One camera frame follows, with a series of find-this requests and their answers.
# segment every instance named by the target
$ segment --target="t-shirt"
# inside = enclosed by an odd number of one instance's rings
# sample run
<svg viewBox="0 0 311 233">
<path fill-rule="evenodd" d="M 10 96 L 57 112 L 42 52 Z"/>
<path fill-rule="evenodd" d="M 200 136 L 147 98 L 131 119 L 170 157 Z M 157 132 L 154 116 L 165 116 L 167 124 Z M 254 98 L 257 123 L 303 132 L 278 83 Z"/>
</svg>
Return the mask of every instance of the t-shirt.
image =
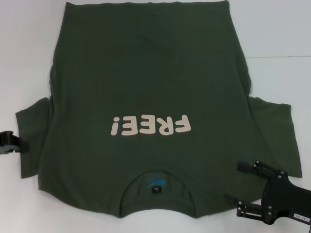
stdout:
<svg viewBox="0 0 311 233">
<path fill-rule="evenodd" d="M 291 107 L 249 97 L 227 1 L 67 3 L 50 86 L 17 113 L 21 174 L 77 208 L 200 217 L 261 198 L 238 161 L 301 177 Z"/>
</svg>

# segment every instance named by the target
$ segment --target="t-shirt sleeve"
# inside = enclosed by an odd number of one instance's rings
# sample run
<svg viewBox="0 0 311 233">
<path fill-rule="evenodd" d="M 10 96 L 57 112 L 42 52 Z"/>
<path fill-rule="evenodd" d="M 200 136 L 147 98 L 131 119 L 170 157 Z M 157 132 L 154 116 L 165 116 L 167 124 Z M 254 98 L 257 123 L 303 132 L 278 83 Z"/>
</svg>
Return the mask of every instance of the t-shirt sleeve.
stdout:
<svg viewBox="0 0 311 233">
<path fill-rule="evenodd" d="M 290 176 L 302 177 L 291 106 L 248 97 L 251 115 L 276 166 Z"/>
<path fill-rule="evenodd" d="M 33 106 L 16 113 L 19 137 L 29 144 L 29 150 L 20 154 L 21 177 L 38 174 L 42 149 L 52 118 L 52 103 L 43 98 Z"/>
</svg>

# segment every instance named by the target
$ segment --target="white background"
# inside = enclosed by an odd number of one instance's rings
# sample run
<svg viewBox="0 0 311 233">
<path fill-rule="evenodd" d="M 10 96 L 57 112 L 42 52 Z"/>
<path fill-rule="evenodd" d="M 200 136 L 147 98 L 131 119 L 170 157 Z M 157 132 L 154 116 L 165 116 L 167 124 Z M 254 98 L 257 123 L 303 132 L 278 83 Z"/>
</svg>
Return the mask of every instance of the white background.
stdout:
<svg viewBox="0 0 311 233">
<path fill-rule="evenodd" d="M 105 1 L 71 1 L 102 2 Z M 0 0 L 0 132 L 12 130 L 18 135 L 15 112 L 49 97 L 49 71 L 64 7 L 64 0 Z M 303 178 L 291 181 L 311 189 L 311 1 L 231 0 L 230 11 L 247 58 L 252 95 L 292 105 Z M 238 218 L 235 210 L 199 219 L 173 211 L 149 210 L 118 219 L 76 209 L 37 188 L 37 176 L 20 178 L 18 153 L 0 155 L 1 233 L 307 233 L 309 230 L 307 225 L 288 218 L 280 218 L 272 226 Z"/>
</svg>

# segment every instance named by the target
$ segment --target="fabric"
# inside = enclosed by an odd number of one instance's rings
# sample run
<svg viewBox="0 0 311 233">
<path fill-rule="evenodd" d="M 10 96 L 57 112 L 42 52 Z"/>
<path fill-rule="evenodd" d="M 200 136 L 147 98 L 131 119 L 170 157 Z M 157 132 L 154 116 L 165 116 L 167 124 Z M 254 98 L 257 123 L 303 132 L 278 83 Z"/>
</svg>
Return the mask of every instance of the fabric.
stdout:
<svg viewBox="0 0 311 233">
<path fill-rule="evenodd" d="M 227 1 L 67 3 L 50 85 L 17 113 L 21 173 L 72 206 L 200 217 L 261 198 L 238 161 L 301 177 L 291 107 L 249 97 Z"/>
</svg>

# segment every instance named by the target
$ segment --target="black clamp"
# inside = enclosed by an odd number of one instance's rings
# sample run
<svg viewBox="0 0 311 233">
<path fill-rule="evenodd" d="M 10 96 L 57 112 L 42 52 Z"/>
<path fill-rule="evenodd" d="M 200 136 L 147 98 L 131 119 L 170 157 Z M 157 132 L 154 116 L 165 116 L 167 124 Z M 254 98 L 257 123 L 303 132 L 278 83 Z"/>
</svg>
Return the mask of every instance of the black clamp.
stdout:
<svg viewBox="0 0 311 233">
<path fill-rule="evenodd" d="M 4 131 L 0 133 L 0 154 L 8 154 L 11 152 L 26 152 L 28 145 L 19 137 L 13 135 L 12 131 Z"/>
<path fill-rule="evenodd" d="M 263 221 L 271 225 L 280 217 L 288 217 L 311 225 L 311 191 L 293 185 L 286 171 L 277 170 L 260 161 L 252 166 L 238 163 L 238 171 L 267 179 L 261 205 L 234 198 L 237 216 Z"/>
</svg>

